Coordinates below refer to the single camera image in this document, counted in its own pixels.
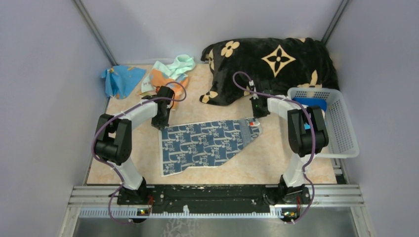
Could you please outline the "blue white patterned towel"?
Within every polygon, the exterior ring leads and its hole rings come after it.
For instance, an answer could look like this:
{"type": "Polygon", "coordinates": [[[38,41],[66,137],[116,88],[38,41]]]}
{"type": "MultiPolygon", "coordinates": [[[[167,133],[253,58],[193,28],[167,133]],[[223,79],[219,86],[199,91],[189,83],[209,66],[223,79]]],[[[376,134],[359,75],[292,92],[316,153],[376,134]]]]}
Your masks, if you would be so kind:
{"type": "Polygon", "coordinates": [[[256,118],[166,127],[159,133],[161,175],[176,175],[190,167],[219,167],[240,153],[261,133],[262,127],[256,118]]]}

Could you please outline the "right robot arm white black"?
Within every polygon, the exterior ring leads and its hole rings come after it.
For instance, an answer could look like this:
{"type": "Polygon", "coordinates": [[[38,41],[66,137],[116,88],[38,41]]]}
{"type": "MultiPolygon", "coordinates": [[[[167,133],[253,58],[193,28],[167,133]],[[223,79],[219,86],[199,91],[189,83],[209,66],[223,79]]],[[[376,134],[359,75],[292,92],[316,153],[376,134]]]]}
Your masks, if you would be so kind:
{"type": "Polygon", "coordinates": [[[304,184],[306,169],[329,143],[323,112],[317,105],[307,106],[287,96],[269,95],[271,89],[258,92],[256,85],[253,80],[248,85],[253,116],[261,118],[274,113],[287,121],[288,141],[293,153],[281,176],[278,197],[283,203],[292,203],[297,197],[308,196],[304,184]]]}

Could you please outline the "orange polka dot towel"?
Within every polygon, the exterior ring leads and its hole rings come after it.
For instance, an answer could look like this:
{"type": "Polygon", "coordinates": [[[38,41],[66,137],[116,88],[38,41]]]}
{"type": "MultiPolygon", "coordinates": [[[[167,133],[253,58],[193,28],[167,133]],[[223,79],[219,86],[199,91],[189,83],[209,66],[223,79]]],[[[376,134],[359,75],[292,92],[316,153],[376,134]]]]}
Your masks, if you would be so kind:
{"type": "Polygon", "coordinates": [[[137,92],[139,96],[154,95],[160,90],[162,86],[167,86],[174,91],[174,99],[180,100],[185,95],[185,90],[189,82],[187,74],[181,74],[177,79],[170,78],[167,74],[152,69],[150,73],[142,80],[141,88],[137,92]]]}

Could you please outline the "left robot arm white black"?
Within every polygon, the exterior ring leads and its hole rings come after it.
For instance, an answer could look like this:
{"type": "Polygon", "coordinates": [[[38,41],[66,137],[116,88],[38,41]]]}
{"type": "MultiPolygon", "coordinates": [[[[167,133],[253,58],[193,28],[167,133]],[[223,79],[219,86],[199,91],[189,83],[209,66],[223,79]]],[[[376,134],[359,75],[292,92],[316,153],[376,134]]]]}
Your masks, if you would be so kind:
{"type": "Polygon", "coordinates": [[[156,95],[144,97],[137,105],[118,115],[102,114],[97,123],[92,151],[100,162],[110,165],[122,181],[121,192],[136,204],[148,198],[145,178],[137,171],[130,157],[132,131],[151,120],[159,130],[168,126],[175,92],[162,86],[156,95]]]}

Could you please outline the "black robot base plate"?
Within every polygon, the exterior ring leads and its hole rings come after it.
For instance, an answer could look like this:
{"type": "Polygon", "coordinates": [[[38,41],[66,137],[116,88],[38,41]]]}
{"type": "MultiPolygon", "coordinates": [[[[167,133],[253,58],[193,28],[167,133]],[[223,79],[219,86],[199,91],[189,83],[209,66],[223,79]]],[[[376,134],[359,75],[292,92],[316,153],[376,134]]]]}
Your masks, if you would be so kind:
{"type": "Polygon", "coordinates": [[[141,199],[121,191],[119,205],[145,205],[145,213],[178,214],[267,214],[275,205],[285,205],[295,215],[308,196],[294,197],[285,202],[279,196],[279,185],[148,185],[147,197],[141,199]]]}

